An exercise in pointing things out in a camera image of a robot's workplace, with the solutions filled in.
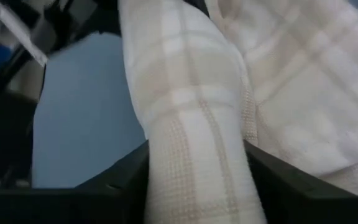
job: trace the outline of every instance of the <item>white plastic strip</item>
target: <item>white plastic strip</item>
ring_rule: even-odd
[[[30,38],[29,32],[26,30],[26,26],[20,19],[17,18],[7,7],[0,3],[0,20],[1,22],[15,35],[18,41],[29,51],[31,56],[44,67],[47,62],[47,56],[35,46]]]

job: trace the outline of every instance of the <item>beige grid pattern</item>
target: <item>beige grid pattern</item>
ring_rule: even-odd
[[[124,0],[120,15],[150,144],[146,222],[264,223],[242,144],[240,53],[181,0]]]
[[[206,2],[248,68],[257,125],[245,132],[358,194],[358,10],[345,0]]]

